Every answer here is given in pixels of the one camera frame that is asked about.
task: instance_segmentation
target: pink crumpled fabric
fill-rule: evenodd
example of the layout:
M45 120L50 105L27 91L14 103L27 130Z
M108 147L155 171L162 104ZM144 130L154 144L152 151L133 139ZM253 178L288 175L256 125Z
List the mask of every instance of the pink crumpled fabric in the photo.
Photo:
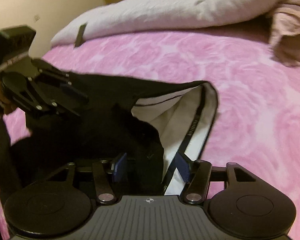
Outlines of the pink crumpled fabric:
M270 48L285 66L300 66L300 0L285 0L267 14L272 17Z

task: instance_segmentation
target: white blanket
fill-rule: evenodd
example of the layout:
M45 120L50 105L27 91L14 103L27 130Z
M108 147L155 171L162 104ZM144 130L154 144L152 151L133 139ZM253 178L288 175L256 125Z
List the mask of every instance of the white blanket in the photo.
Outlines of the white blanket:
M159 29L193 29L253 19L282 0L124 0L98 7L58 32L52 46L74 43L87 23L83 39Z

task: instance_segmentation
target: gray ribbed plate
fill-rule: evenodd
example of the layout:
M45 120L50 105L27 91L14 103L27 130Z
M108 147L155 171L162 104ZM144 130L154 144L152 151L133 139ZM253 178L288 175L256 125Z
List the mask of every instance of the gray ribbed plate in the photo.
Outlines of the gray ribbed plate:
M21 240L19 236L11 240ZM200 207L177 196L124 196L99 207L77 231L57 240L235 240L216 228ZM277 240L288 240L280 237Z

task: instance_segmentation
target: rose pattern bedsheet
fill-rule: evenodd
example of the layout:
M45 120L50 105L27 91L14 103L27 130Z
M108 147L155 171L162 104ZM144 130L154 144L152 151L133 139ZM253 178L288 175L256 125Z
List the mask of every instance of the rose pattern bedsheet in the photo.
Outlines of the rose pattern bedsheet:
M55 47L44 59L79 73L211 81L219 108L202 158L214 166L237 162L288 195L297 207L289 235L300 240L300 68L273 61L267 39L262 25L249 22L98 38ZM5 122L12 143L29 135L20 110ZM219 189L213 183L209 197ZM7 239L1 205L0 227Z

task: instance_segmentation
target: wall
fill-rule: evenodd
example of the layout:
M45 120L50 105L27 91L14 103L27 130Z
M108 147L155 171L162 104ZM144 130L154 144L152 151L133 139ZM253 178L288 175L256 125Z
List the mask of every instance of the wall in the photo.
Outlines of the wall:
M83 12L104 5L104 0L0 0L0 29L27 24L37 31L29 54L41 57L50 40Z

